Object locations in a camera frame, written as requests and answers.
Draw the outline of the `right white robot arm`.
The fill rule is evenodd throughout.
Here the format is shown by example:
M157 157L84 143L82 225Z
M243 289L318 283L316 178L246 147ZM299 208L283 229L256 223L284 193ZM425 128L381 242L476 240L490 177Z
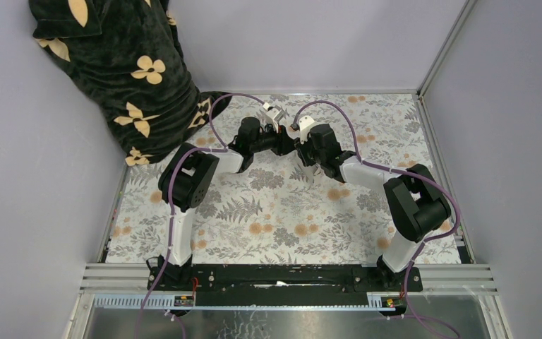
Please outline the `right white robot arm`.
M422 164L403 170L365 162L355 152L342 149L329 124L308 116L292 127L299 132L295 147L304 167L317 166L326 177L373 189L385 197L396 232L378 259L376 280L381 288L396 290L422 241L452 214L444 193Z

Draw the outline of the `white cardboard paper box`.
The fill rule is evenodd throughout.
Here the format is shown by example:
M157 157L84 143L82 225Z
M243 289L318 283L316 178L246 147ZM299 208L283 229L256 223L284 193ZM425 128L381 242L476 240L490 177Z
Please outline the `white cardboard paper box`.
M300 138L292 138L289 134L283 135L283 153L284 155L295 155L300 161L305 161L307 156L306 144L300 141Z

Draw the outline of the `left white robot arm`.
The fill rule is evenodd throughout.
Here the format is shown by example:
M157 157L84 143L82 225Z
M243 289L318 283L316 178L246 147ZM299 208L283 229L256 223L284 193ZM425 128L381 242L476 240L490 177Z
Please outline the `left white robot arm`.
M272 151L288 155L295 150L287 128L276 123L262 125L255 117L242 119L232 142L223 149L199 148L190 143L179 146L158 181L162 199L171 208L167 230L167 252L163 255L164 281L173 290L182 290L191 280L185 267L192 257L191 234L196 208L203 202L216 174L245 172L256 153Z

